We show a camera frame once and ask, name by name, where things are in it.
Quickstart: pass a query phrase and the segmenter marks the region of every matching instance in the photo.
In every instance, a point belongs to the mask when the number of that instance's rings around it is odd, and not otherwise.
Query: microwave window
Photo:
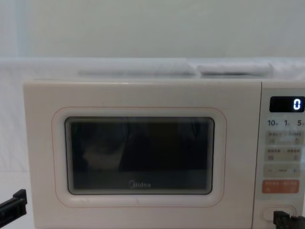
[[[69,117],[68,190],[74,195],[212,191],[210,117]]]

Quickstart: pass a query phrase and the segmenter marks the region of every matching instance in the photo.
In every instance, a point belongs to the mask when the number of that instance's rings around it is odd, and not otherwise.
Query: white microwave
[[[305,82],[34,80],[38,229],[268,229],[302,214]]]

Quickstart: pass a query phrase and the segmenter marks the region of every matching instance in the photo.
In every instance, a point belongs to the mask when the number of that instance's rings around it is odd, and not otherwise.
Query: digital display
[[[270,112],[304,112],[305,97],[273,96],[270,98]]]

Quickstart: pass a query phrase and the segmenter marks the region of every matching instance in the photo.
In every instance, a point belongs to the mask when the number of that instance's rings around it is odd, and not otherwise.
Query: white backdrop
[[[21,56],[304,57],[304,0],[16,0]]]
[[[17,56],[17,30],[14,0],[0,0],[0,57]]]

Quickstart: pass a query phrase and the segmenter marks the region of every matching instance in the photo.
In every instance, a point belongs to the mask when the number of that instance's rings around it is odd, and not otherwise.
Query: control panel
[[[305,89],[263,88],[253,228],[271,228],[274,211],[302,214]]]

